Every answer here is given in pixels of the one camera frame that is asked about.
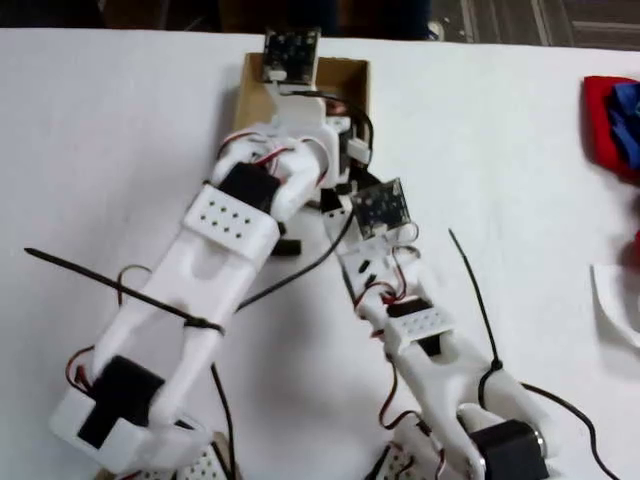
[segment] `perforated plate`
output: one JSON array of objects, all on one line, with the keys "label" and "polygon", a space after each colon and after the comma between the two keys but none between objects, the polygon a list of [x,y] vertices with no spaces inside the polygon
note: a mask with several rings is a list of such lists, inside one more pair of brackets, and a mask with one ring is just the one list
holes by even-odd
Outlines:
[{"label": "perforated plate", "polygon": [[211,446],[208,446],[198,461],[178,472],[177,480],[226,480],[220,460]]},{"label": "perforated plate", "polygon": [[262,265],[278,240],[278,224],[266,213],[204,185],[184,225]]},{"label": "perforated plate", "polygon": [[410,455],[406,454],[395,443],[391,444],[391,449],[385,458],[382,468],[376,476],[376,480],[426,480],[426,477],[420,476],[415,466],[402,472],[398,477],[398,472],[409,463]]},{"label": "perforated plate", "polygon": [[390,318],[385,327],[385,338],[399,352],[411,342],[453,329],[453,322],[438,311],[429,308],[402,317]]}]

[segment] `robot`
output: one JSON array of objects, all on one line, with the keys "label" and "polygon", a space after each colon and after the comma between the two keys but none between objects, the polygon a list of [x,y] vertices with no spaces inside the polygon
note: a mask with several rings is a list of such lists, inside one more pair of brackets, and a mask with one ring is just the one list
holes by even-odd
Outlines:
[{"label": "robot", "polygon": [[[551,419],[500,365],[483,378],[492,362],[429,297],[400,180],[383,183],[368,172],[366,135],[352,135],[341,148],[344,128],[326,116],[331,96],[315,88],[318,38],[317,31],[267,34],[263,80],[277,114],[222,142],[176,240],[137,295],[143,301],[126,302],[108,325],[82,385],[69,387],[51,428],[122,478],[148,471],[187,478],[202,458],[219,468],[218,478],[239,478],[233,460],[214,452],[214,432],[183,405],[281,242],[279,224],[319,200],[354,312],[383,342],[395,384],[399,374],[420,405],[389,424],[383,408],[381,423],[394,430],[394,441],[367,478],[562,478],[546,463],[558,451]],[[345,121],[353,132],[352,120]],[[167,379],[118,353],[158,307],[185,320],[183,354]],[[406,463],[394,461],[394,452]]]}]

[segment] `blue cloth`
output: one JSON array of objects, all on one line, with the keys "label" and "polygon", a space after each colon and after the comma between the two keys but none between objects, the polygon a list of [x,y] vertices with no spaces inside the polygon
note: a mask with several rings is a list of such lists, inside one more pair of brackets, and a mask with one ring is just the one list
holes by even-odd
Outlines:
[{"label": "blue cloth", "polygon": [[613,87],[609,117],[618,148],[626,154],[629,166],[640,170],[640,83],[621,83]]}]

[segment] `white plastic bracket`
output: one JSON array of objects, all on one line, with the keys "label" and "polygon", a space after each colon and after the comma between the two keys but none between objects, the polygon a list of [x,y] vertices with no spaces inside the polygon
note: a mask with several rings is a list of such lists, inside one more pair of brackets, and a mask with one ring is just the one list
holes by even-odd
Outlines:
[{"label": "white plastic bracket", "polygon": [[184,225],[256,267],[271,254],[270,241],[277,228],[269,215],[208,184],[187,212]]},{"label": "white plastic bracket", "polygon": [[387,351],[398,354],[413,341],[439,335],[453,328],[454,323],[449,317],[435,307],[389,318],[384,328]]}]

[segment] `white plastic part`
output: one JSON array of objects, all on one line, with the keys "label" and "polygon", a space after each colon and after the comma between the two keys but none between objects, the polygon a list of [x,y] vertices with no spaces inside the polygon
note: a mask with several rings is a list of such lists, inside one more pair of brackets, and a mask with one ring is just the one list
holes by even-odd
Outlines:
[{"label": "white plastic part", "polygon": [[296,85],[265,85],[273,103],[276,115],[272,125],[282,134],[293,138],[313,137],[329,152],[330,162],[320,186],[335,187],[340,176],[340,140],[335,129],[327,124],[326,104],[321,98],[282,95],[296,91],[308,91],[309,87]]},{"label": "white plastic part", "polygon": [[453,327],[448,316],[435,307],[390,318],[384,328],[387,351],[398,354],[415,340],[448,332]]},{"label": "white plastic part", "polygon": [[363,165],[369,165],[371,161],[369,145],[361,138],[354,137],[349,139],[347,142],[347,155]]},{"label": "white plastic part", "polygon": [[269,70],[269,80],[272,82],[284,82],[287,79],[287,72],[284,70]]},{"label": "white plastic part", "polygon": [[[165,258],[153,272],[142,292],[207,319],[225,324],[235,312],[279,238],[276,222],[256,210],[254,216],[262,224],[262,248],[238,254],[190,228],[183,229]],[[128,301],[96,344],[90,375],[97,377],[107,362],[122,351],[156,308],[136,300]],[[211,329],[186,328],[182,357],[173,375],[154,398],[150,422],[172,425],[181,415],[186,396],[200,373],[213,362],[220,334]]]},{"label": "white plastic part", "polygon": [[351,128],[351,117],[332,115],[327,117],[327,125],[333,128],[339,135]]},{"label": "white plastic part", "polygon": [[78,433],[95,406],[83,392],[69,387],[51,416],[51,430],[114,473],[142,467],[173,470],[189,464],[211,439],[202,428],[176,426],[144,428],[119,418],[100,448],[85,442]]},{"label": "white plastic part", "polygon": [[213,447],[208,445],[194,463],[177,472],[177,480],[227,480]]},{"label": "white plastic part", "polygon": [[327,164],[322,151],[314,151],[312,143],[296,142],[295,150],[280,155],[275,175],[283,180],[283,186],[273,197],[271,215],[287,222],[317,190],[322,167]]},{"label": "white plastic part", "polygon": [[640,275],[619,265],[593,265],[592,269],[606,318],[622,338],[640,348]]},{"label": "white plastic part", "polygon": [[[335,238],[340,224],[336,215],[331,218],[325,214],[325,224],[329,236]],[[450,477],[442,478],[457,480],[469,473],[471,478],[484,479],[482,456],[460,424],[458,409],[464,404],[477,403],[478,383],[490,362],[454,330],[452,321],[441,311],[431,309],[427,313],[417,312],[399,319],[387,315],[387,305],[380,295],[384,290],[366,287],[366,279],[373,273],[376,281],[386,282],[400,293],[397,265],[389,260],[395,244],[387,235],[363,242],[360,236],[350,232],[336,249],[353,295],[356,298],[362,296],[356,312],[369,320],[375,330],[384,329],[381,339],[385,350],[391,354],[399,374],[418,401],[424,421],[446,449],[452,473]],[[396,251],[395,258],[404,273],[407,296],[428,300],[420,280],[420,262],[415,251]],[[370,264],[363,270],[364,260]],[[441,353],[430,357],[415,340],[438,333]],[[531,425],[544,440],[546,458],[557,453],[557,436],[550,417],[505,370],[496,372],[487,381],[485,400],[488,410],[498,417],[521,420]]]},{"label": "white plastic part", "polygon": [[[218,205],[210,205],[211,201],[221,202],[219,207],[226,206],[227,211],[216,211]],[[210,222],[228,222],[229,231],[224,232],[223,226],[219,233],[197,223],[202,221],[202,215]],[[228,241],[225,234],[231,233],[233,241]],[[185,218],[185,228],[142,292],[223,325],[232,317],[279,236],[277,223],[269,215],[205,185]],[[108,362],[135,340],[137,330],[156,312],[155,307],[138,300],[126,301],[96,343],[90,380],[95,380]],[[190,463],[211,440],[212,431],[197,422],[193,423],[193,430],[174,424],[190,417],[185,411],[187,396],[200,375],[209,369],[220,340],[221,335],[212,329],[184,329],[181,358],[154,396],[148,427],[118,419],[102,447],[96,449],[78,437],[94,401],[70,389],[51,419],[52,429],[116,473],[141,467],[169,470]]]},{"label": "white plastic part", "polygon": [[282,184],[269,213],[281,222],[288,221],[313,198],[318,188],[327,184],[327,176],[338,169],[338,137],[327,125],[311,130],[256,124],[228,138],[232,140],[222,149],[211,176],[212,184],[219,186],[238,163],[252,163],[280,151],[269,165],[270,173]]},{"label": "white plastic part", "polygon": [[[412,480],[436,478],[435,473],[440,463],[439,452],[442,445],[437,440],[427,437],[416,426],[415,422],[409,420],[409,418],[400,422],[400,425],[394,430],[391,446],[392,449],[389,453],[398,458],[395,461],[387,460],[383,464],[383,470],[376,476],[376,480],[384,480],[385,475],[388,480],[395,478],[393,475],[397,473],[398,463],[406,465],[406,462],[412,456],[414,458],[414,466],[411,469],[412,475],[410,477]],[[449,463],[449,459],[445,449],[444,469],[440,476],[437,477],[438,480],[482,480],[485,478],[484,475],[474,477],[466,469],[463,471],[455,470]],[[405,479],[409,480],[409,477],[405,475],[403,480]],[[548,480],[569,480],[569,478],[555,471],[553,467],[549,467]]]},{"label": "white plastic part", "polygon": [[392,442],[389,444],[389,452],[382,463],[382,467],[380,471],[376,475],[376,480],[390,480],[395,478],[400,478],[402,480],[405,479],[417,479],[420,480],[420,474],[425,470],[417,461],[415,460],[415,455],[413,456],[413,466],[407,470],[404,470],[398,477],[400,471],[409,464],[411,461],[412,454],[406,450],[400,449],[400,444],[397,442]]},{"label": "white plastic part", "polygon": [[262,266],[271,254],[276,221],[237,198],[204,185],[184,218],[184,225],[230,251]]}]

